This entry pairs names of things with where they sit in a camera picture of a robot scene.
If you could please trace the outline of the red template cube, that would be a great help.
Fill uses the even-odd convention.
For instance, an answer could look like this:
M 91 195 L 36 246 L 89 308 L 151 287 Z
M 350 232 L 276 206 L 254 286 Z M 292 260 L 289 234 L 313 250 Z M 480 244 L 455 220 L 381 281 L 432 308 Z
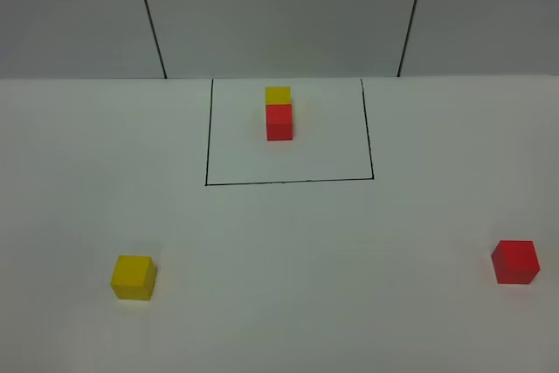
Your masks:
M 266 105 L 266 137 L 270 142 L 293 139 L 291 104 Z

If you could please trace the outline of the yellow template cube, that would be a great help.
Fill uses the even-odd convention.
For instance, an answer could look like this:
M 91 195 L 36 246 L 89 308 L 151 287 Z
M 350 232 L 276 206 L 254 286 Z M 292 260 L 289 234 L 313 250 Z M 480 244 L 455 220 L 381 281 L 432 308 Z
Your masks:
M 291 105 L 291 87 L 290 86 L 267 86 L 266 87 L 266 105 Z

